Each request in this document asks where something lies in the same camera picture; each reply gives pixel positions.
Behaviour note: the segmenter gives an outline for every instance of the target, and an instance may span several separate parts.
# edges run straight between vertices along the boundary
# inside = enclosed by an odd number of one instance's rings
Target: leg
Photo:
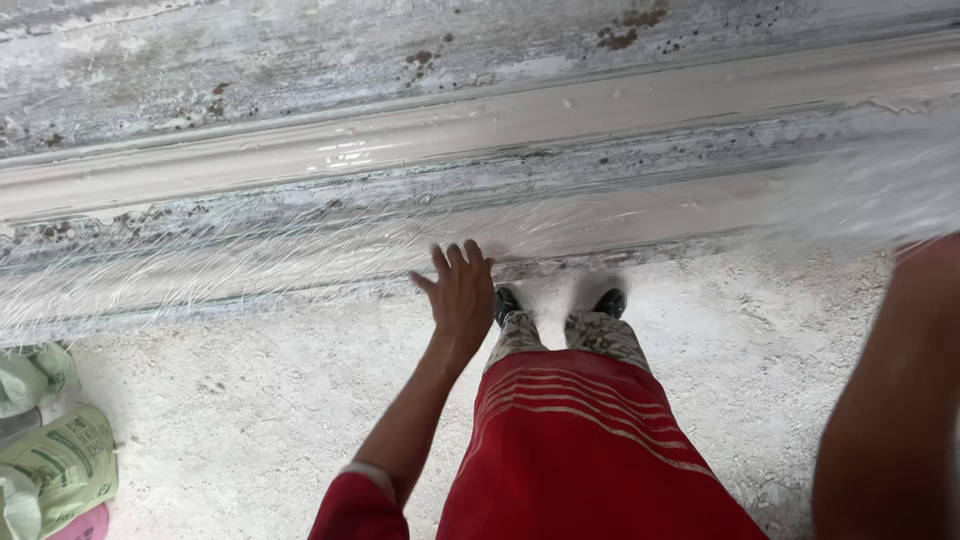
[[[571,313],[566,317],[564,336],[569,349],[609,356],[651,373],[634,330],[627,323],[607,313],[599,311]]]
[[[500,361],[506,355],[513,353],[527,353],[530,351],[549,351],[540,343],[540,333],[534,326],[533,319],[526,311],[514,310],[507,313],[503,321],[503,330],[493,346],[484,373],[490,366]]]

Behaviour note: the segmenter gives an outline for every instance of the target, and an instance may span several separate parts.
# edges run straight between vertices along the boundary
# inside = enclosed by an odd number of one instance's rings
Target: plastic bag
[[[0,540],[39,540],[112,499],[117,490],[113,432],[86,405],[0,452]]]
[[[73,356],[58,343],[0,352],[0,418],[40,405],[48,396],[80,390]]]

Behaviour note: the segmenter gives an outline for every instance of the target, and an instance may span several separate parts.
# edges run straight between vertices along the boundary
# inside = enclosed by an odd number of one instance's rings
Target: foot
[[[623,314],[623,310],[626,308],[627,293],[620,289],[610,289],[600,297],[600,300],[597,301],[596,306],[594,306],[591,311],[607,313],[610,317],[619,319],[620,315]]]
[[[523,311],[523,307],[520,307],[520,302],[516,300],[510,289],[507,287],[496,289],[496,308],[493,311],[493,319],[500,328],[503,328],[503,322],[507,320],[507,315],[511,311]]]

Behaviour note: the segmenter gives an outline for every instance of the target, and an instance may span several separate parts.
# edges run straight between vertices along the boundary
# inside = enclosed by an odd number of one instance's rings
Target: dusty floor
[[[811,536],[819,433],[887,268],[881,255],[783,263],[763,254],[624,274],[624,319],[681,428],[772,538]],[[577,279],[520,285],[550,347],[562,347]],[[82,398],[107,414],[122,447],[109,538],[304,538],[431,328],[423,302],[357,304],[77,342]],[[414,538],[436,530],[482,365],[475,359],[454,389],[407,505]]]

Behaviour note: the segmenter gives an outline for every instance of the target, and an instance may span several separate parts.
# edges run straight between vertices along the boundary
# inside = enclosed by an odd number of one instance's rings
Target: person
[[[677,427],[608,291],[548,351],[490,259],[434,246],[439,278],[411,273],[436,328],[413,375],[330,484],[309,540],[408,538],[402,509],[450,388],[492,321],[501,332],[438,539],[765,538]],[[863,355],[833,411],[814,476],[817,538],[956,532],[960,237],[902,250]]]

